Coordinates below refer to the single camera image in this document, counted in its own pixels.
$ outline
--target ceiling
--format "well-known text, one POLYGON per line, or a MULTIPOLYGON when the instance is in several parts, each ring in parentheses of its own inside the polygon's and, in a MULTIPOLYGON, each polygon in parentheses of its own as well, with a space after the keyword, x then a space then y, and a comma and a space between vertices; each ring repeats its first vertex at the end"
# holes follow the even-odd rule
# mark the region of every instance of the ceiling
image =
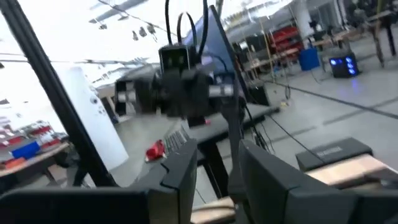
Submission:
MULTIPOLYGON (((150 22, 165 28, 164 5, 159 0, 101 0, 119 8, 126 8, 127 13, 138 17, 126 21, 118 21, 120 15, 109 6, 99 3, 98 0, 19 0, 24 12, 32 24, 40 42, 48 55, 63 59, 83 60, 127 60, 136 57, 157 57, 157 49, 167 44, 167 35, 161 29, 156 29, 157 42, 148 35, 132 40, 132 30, 138 31, 140 27, 146 28, 150 22), (108 25, 108 30, 99 30, 98 24, 90 23, 93 18, 104 17, 104 14, 113 16, 103 20, 108 25)), ((224 0, 221 19, 225 20, 233 14, 267 2, 288 0, 224 0)), ((331 0, 308 0, 311 4, 321 4, 331 0)), ((208 5, 216 4, 217 0, 208 0, 208 5)), ((203 14, 202 1, 171 0, 169 7, 170 28, 176 33, 177 18, 181 12, 189 12, 194 21, 199 20, 203 14)), ((241 17, 242 26, 230 29, 228 36, 231 41, 242 39, 242 32, 254 34, 260 31, 262 21, 265 30, 271 29, 289 19, 289 12, 282 9, 269 20, 265 16, 257 16, 248 22, 247 17, 241 17)), ((18 44, 9 32, 7 24, 0 15, 0 53, 20 54, 18 44)), ((186 17, 182 21, 182 34, 190 30, 186 17)))

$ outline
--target monitor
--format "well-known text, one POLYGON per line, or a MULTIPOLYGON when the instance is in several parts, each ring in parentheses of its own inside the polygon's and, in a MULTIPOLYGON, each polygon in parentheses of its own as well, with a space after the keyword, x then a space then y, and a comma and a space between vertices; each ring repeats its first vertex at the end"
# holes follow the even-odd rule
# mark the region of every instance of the monitor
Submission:
MULTIPOLYGON (((198 44, 200 44, 203 33, 203 17, 200 18, 199 21, 195 24, 195 29, 197 32, 198 44)), ((192 31, 190 31, 187 34, 186 38, 184 38, 183 44, 193 45, 192 31)), ((221 25, 220 17, 214 6, 209 7, 208 33, 201 61, 202 64, 214 63, 216 65, 216 68, 213 72, 214 75, 217 75, 218 73, 224 73, 225 69, 223 63, 220 62, 217 58, 206 55, 206 53, 210 55, 215 55, 224 61, 227 71, 229 73, 235 73, 238 77, 241 89, 245 97, 248 98, 248 89, 241 73, 239 72, 235 53, 230 42, 228 41, 223 26, 221 25)))

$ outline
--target white pillar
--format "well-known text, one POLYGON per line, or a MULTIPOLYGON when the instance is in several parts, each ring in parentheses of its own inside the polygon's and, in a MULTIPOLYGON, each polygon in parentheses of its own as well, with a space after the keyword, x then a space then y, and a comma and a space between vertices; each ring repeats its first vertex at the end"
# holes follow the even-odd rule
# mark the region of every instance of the white pillar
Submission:
POLYGON ((340 25, 342 25, 341 16, 343 16, 343 20, 346 21, 346 8, 345 8, 345 5, 344 5, 344 2, 342 0, 334 0, 333 4, 335 6, 335 11, 336 11, 338 23, 340 25), (338 4, 340 5, 341 16, 340 16, 340 11, 338 10, 338 4))
POLYGON ((300 30, 300 35, 304 39, 313 34, 313 29, 310 27, 311 21, 310 12, 308 11, 306 1, 296 1, 291 6, 292 12, 296 19, 297 27, 300 30))

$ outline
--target red object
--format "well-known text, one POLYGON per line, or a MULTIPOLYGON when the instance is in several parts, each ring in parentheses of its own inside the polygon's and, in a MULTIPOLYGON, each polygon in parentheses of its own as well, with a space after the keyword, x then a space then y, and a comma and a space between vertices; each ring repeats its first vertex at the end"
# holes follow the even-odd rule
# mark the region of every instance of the red object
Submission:
POLYGON ((40 148, 45 149, 46 147, 50 147, 50 146, 53 146, 53 145, 55 145, 55 144, 60 144, 60 143, 61 143, 61 140, 59 140, 59 139, 54 139, 53 141, 50 141, 50 142, 47 142, 47 143, 41 145, 40 148))
POLYGON ((147 156, 148 161, 154 161, 158 158, 163 157, 164 152, 165 152, 165 148, 163 145, 163 141, 158 140, 155 142, 155 144, 152 147, 150 147, 146 151, 146 156, 147 156))
POLYGON ((15 166, 18 166, 19 164, 23 164, 26 160, 22 157, 19 159, 11 159, 5 162, 6 169, 13 168, 15 166))
MULTIPOLYGON (((298 35, 300 35, 300 32, 296 27, 294 26, 283 27, 272 33, 272 36, 274 37, 274 42, 271 41, 271 47, 280 53, 289 49, 301 50, 304 48, 303 43, 301 41, 293 43, 289 41, 290 38, 293 38, 298 35)), ((295 59, 297 57, 298 54, 292 54, 288 56, 288 58, 290 59, 295 59)))
POLYGON ((33 130, 30 134, 32 134, 32 135, 43 134, 43 133, 46 133, 47 131, 51 131, 50 126, 44 126, 44 127, 37 128, 37 129, 33 130))

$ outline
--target gray floor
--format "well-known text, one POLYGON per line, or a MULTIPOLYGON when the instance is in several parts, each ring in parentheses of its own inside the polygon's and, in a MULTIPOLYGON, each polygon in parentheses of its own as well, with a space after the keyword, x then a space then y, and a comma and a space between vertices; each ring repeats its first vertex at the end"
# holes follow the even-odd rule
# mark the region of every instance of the gray floor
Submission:
MULTIPOLYGON (((397 29, 394 29, 394 35, 398 39, 397 29)), ((385 32, 381 34, 381 39, 386 40, 385 32)), ((366 56, 374 52, 370 38, 359 40, 351 46, 357 56, 366 56)), ((356 78, 333 79, 329 73, 323 73, 320 69, 313 71, 317 80, 321 80, 320 84, 309 72, 297 72, 289 78, 292 87, 367 106, 376 112, 292 90, 288 105, 282 106, 282 111, 275 114, 274 119, 307 148, 352 136, 370 146, 378 159, 398 169, 398 117, 377 113, 381 111, 398 114, 398 58, 391 58, 386 46, 387 42, 384 42, 382 47, 388 59, 385 69, 380 69, 376 57, 373 57, 359 62, 363 73, 356 78)), ((281 78, 277 82, 286 83, 286 80, 281 78)), ((283 99, 284 87, 268 83, 266 88, 274 103, 283 99)), ((165 132, 178 127, 178 124, 178 121, 153 116, 137 117, 117 125, 116 130, 130 159, 111 171, 116 182, 122 186, 131 184, 141 171, 145 149, 156 139, 160 139, 165 132)), ((304 151, 305 148, 289 138, 272 120, 266 119, 263 124, 272 139, 276 155, 297 167, 295 154, 304 151)), ((257 125, 257 128, 264 132, 260 125, 257 125)), ((226 168, 231 170, 229 142, 219 142, 218 146, 226 168)), ((63 175, 62 170, 57 167, 52 167, 52 172, 63 175)), ((198 168, 197 172, 194 206, 216 199, 204 169, 198 168)))

